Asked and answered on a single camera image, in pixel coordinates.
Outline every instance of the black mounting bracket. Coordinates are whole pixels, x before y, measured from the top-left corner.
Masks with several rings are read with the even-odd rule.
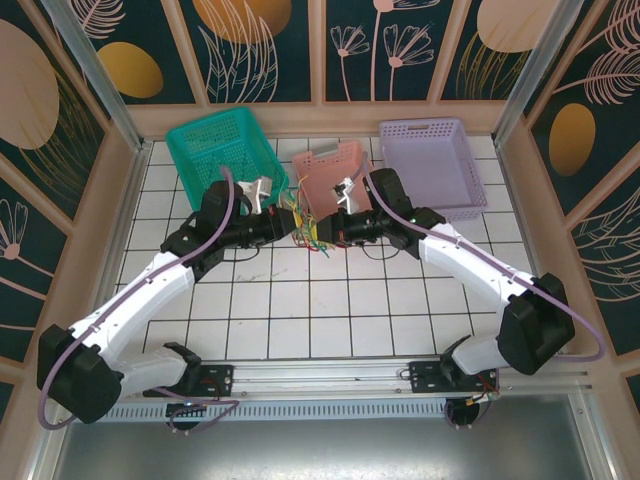
[[[193,387],[186,389],[178,384],[167,387],[167,390],[185,397],[229,397],[233,388],[233,370],[233,365],[202,365]],[[155,390],[146,390],[142,395],[147,398],[166,396]]]
[[[497,387],[495,370],[485,370],[478,375],[462,376],[455,383],[444,376],[440,360],[411,362],[401,377],[411,382],[413,393],[476,393],[485,390],[482,379],[492,388]]]

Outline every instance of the white grid floor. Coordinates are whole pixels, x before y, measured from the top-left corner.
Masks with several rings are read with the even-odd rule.
[[[270,140],[291,177],[293,154],[338,138]],[[359,138],[374,166],[378,138]],[[513,206],[489,137],[471,137],[489,207],[455,227],[487,252],[530,271]],[[165,143],[156,142],[147,168],[118,289],[153,258],[160,243],[191,213]],[[388,245],[365,247],[389,257]],[[227,251],[229,260],[255,250]],[[310,253],[290,237],[263,247],[244,263],[222,263],[176,298],[127,347],[150,351],[177,341],[203,360],[388,357],[441,353],[460,337],[495,330],[485,302],[446,272],[400,252],[371,260],[358,248]]]

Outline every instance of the decorative wallpaper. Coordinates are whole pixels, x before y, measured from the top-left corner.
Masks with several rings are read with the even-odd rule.
[[[0,382],[0,425],[2,425],[4,412],[6,412],[9,407],[9,400],[11,399],[12,392],[13,385],[10,383]]]
[[[536,87],[533,94],[531,95],[529,102],[524,107],[525,116],[529,115],[529,113],[531,112],[531,109],[534,107],[534,105],[538,101],[538,98],[540,98],[540,94],[542,93],[542,90],[544,90],[544,88],[547,86],[547,80],[549,79],[549,76],[553,71],[555,71],[556,67],[558,66],[558,63],[560,63],[560,60],[562,59],[563,55],[567,51],[569,44],[572,42],[573,38],[576,36],[576,32],[582,25],[582,22],[584,21],[584,17],[587,16],[587,13],[589,13],[589,10],[593,6],[594,1],[595,0],[584,0],[584,3],[580,8],[580,12],[578,13],[578,16],[576,17],[573,24],[569,27],[569,31],[564,37],[562,45],[560,45],[560,48],[556,52],[555,57],[549,64],[549,67],[547,67],[547,70],[545,71],[544,75],[540,79],[538,86]]]
[[[211,103],[309,102],[307,0],[180,0]]]
[[[472,0],[442,100],[506,100],[558,0]]]
[[[62,45],[62,48],[64,49],[65,53],[67,54],[67,57],[69,57],[69,60],[71,60],[71,63],[73,63],[73,65],[76,67],[76,70],[78,71],[78,73],[80,73],[82,75],[85,84],[89,87],[89,90],[91,90],[91,93],[92,93],[93,97],[96,99],[96,101],[98,102],[98,105],[100,106],[100,109],[102,110],[102,112],[105,114],[105,116],[108,119],[111,119],[111,115],[109,114],[109,111],[106,109],[106,107],[102,103],[102,100],[98,96],[98,93],[96,92],[96,90],[93,88],[93,85],[91,85],[91,83],[87,80],[87,77],[85,76],[84,72],[82,71],[82,67],[80,66],[80,64],[76,60],[76,57],[74,57],[73,53],[69,49],[69,46],[67,45],[67,42],[65,42],[64,39],[60,36],[60,32],[58,32],[58,29],[55,27],[55,25],[51,21],[51,17],[49,17],[49,14],[47,13],[47,10],[44,8],[44,6],[42,5],[42,2],[40,0],[35,0],[35,5],[40,9],[40,13],[42,13],[42,16],[44,17],[44,19],[49,24],[49,27],[55,33],[56,38],[58,39],[58,43],[60,43],[60,45]]]
[[[326,100],[426,100],[452,0],[327,0]]]
[[[616,353],[640,349],[640,168],[572,234]]]
[[[127,105],[195,103],[159,0],[69,5]]]
[[[631,398],[633,398],[633,402],[636,404],[638,414],[640,414],[640,373],[627,377],[627,386],[631,392]]]
[[[0,155],[74,218],[104,131],[19,6],[0,9]]]
[[[565,213],[640,140],[640,8],[609,2],[532,133]]]
[[[24,360],[66,240],[0,180],[0,357]]]

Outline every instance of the white leaf drawing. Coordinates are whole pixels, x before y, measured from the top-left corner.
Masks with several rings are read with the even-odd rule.
[[[574,235],[596,298],[621,302],[640,296],[640,188],[620,206],[584,219]]]
[[[244,15],[229,0],[203,0],[202,7],[208,25],[218,32],[209,35],[200,28],[209,53],[206,87],[211,100],[214,103],[273,100],[278,85],[278,56],[267,23],[254,15],[247,2]]]
[[[215,103],[226,103],[229,97],[229,72],[220,53],[218,37],[212,39],[207,32],[198,27],[209,53],[209,72],[207,73],[207,91]]]
[[[640,86],[640,50],[627,53],[610,50],[598,57],[586,78],[557,88],[553,93],[576,85],[584,85],[591,103],[621,105]]]
[[[123,0],[69,0],[89,38],[105,40],[125,17]]]
[[[609,46],[617,52],[635,50],[640,45],[640,0],[616,0],[611,10],[607,27],[585,42],[577,53],[587,49],[596,40],[604,36]]]

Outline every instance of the purple cable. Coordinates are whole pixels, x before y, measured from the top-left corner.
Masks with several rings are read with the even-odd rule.
[[[231,175],[231,171],[229,170],[229,168],[226,166],[220,167],[220,173],[222,173],[222,176],[227,180],[229,184],[229,192],[233,192],[233,177]],[[218,237],[222,234],[222,232],[226,228],[227,223],[229,223],[229,219],[231,218],[232,210],[233,210],[233,195],[230,194],[227,202],[227,211],[224,214],[222,223],[220,224],[218,229],[215,231],[215,233],[211,236],[211,238],[209,238],[209,240],[207,240],[202,246],[198,247],[193,252],[188,253],[183,257],[177,258],[172,262],[167,263],[166,265],[163,265],[157,270],[154,270],[151,273],[149,273],[149,275],[147,275],[146,277],[142,278],[138,283],[134,284],[130,290],[125,291],[125,293],[123,293],[120,298],[115,300],[104,312],[102,312],[98,316],[96,321],[93,322],[89,326],[89,328],[87,328],[87,330],[84,331],[84,333],[82,333],[78,338],[76,338],[76,340],[71,345],[69,345],[69,347],[64,352],[62,352],[62,355],[60,355],[60,357],[53,364],[53,367],[51,367],[51,371],[49,372],[49,375],[47,375],[47,378],[44,381],[44,385],[42,386],[42,391],[40,392],[40,400],[38,402],[38,421],[40,422],[40,425],[42,425],[43,428],[47,430],[59,430],[61,428],[66,427],[76,419],[75,415],[71,415],[66,420],[57,424],[53,424],[53,423],[49,423],[45,416],[45,405],[47,402],[47,397],[49,395],[49,389],[51,388],[51,384],[53,383],[54,378],[58,374],[58,371],[60,370],[64,362],[67,361],[67,359],[71,356],[73,351],[76,348],[78,348],[80,344],[84,342],[92,333],[98,331],[100,325],[102,325],[105,322],[105,320],[109,317],[109,315],[111,315],[118,307],[120,307],[124,302],[126,302],[134,293],[140,290],[140,288],[142,288],[147,283],[151,283],[154,278],[166,272],[170,268],[173,268],[176,265],[189,261],[193,257],[200,255],[207,248],[209,248],[218,239]]]
[[[473,245],[469,244],[467,241],[460,241],[459,242],[458,239],[450,237],[449,235],[445,235],[445,234],[442,234],[440,232],[434,232],[432,230],[428,230],[426,228],[423,228],[423,227],[420,227],[418,225],[415,225],[415,224],[405,220],[400,215],[398,215],[393,210],[391,210],[391,208],[386,203],[384,203],[384,200],[382,200],[382,197],[380,196],[380,194],[376,190],[376,187],[375,187],[373,181],[371,180],[371,174],[369,173],[369,165],[367,164],[366,160],[363,161],[362,164],[364,165],[364,173],[365,173],[365,177],[367,179],[367,182],[369,183],[369,187],[370,187],[371,193],[373,193],[373,196],[377,200],[378,204],[383,208],[383,210],[385,212],[387,212],[389,214],[389,216],[391,218],[396,220],[398,223],[404,225],[405,227],[410,228],[412,230],[415,230],[416,232],[423,233],[424,235],[427,235],[427,236],[430,235],[432,237],[438,238],[440,240],[447,241],[449,243],[452,243],[452,244],[454,244],[456,246],[459,246],[459,247],[463,248],[467,252],[469,252],[469,253],[473,254],[474,256],[478,257],[480,260],[485,262],[490,267],[492,267],[495,270],[497,270],[499,273],[501,273],[505,277],[511,278],[513,282],[517,283],[518,285],[520,285],[523,288],[531,290],[533,293],[535,293],[539,297],[543,298],[544,300],[549,302],[554,307],[559,308],[560,310],[565,312],[567,315],[570,315],[571,317],[573,317],[575,320],[580,322],[587,330],[589,330],[593,334],[593,336],[596,338],[596,340],[598,342],[598,352],[595,353],[594,355],[572,356],[572,357],[558,356],[558,357],[554,357],[554,358],[556,358],[558,360],[561,360],[561,361],[564,361],[564,362],[595,362],[596,360],[600,360],[604,356],[605,352],[607,351],[607,346],[606,346],[604,338],[602,338],[602,335],[600,334],[600,332],[598,332],[587,320],[582,318],[582,316],[580,314],[578,314],[577,312],[573,311],[569,306],[565,305],[564,303],[562,303],[558,299],[552,297],[547,292],[544,292],[543,290],[539,289],[535,285],[533,285],[533,284],[531,284],[529,282],[526,282],[525,280],[523,280],[523,279],[521,279],[521,278],[519,278],[517,276],[514,277],[512,272],[510,272],[509,270],[504,268],[502,265],[500,265],[500,263],[496,262],[495,259],[491,258],[491,256],[486,254],[484,251],[474,248]]]
[[[205,400],[205,399],[200,399],[200,398],[194,399],[194,398],[189,398],[189,397],[184,397],[182,395],[178,395],[177,393],[173,393],[173,392],[167,390],[166,388],[162,388],[162,387],[154,388],[154,390],[156,392],[162,393],[163,395],[167,395],[169,397],[173,397],[173,398],[176,398],[178,400],[182,400],[183,402],[193,403],[192,406],[179,408],[178,410],[173,412],[173,414],[169,418],[169,426],[173,430],[173,433],[178,432],[178,429],[173,424],[173,421],[181,413],[189,412],[189,411],[192,411],[192,410],[198,410],[198,409],[201,409],[201,408],[206,408],[209,405],[231,405],[229,408],[225,409],[222,413],[218,414],[212,420],[209,420],[209,421],[204,422],[204,423],[199,423],[195,427],[193,427],[193,428],[191,428],[189,430],[185,430],[184,434],[185,435],[189,435],[190,433],[201,432],[202,430],[206,430],[207,428],[213,427],[223,417],[226,417],[227,415],[229,415],[236,408],[238,408],[238,405],[240,405],[240,402],[238,400]]]

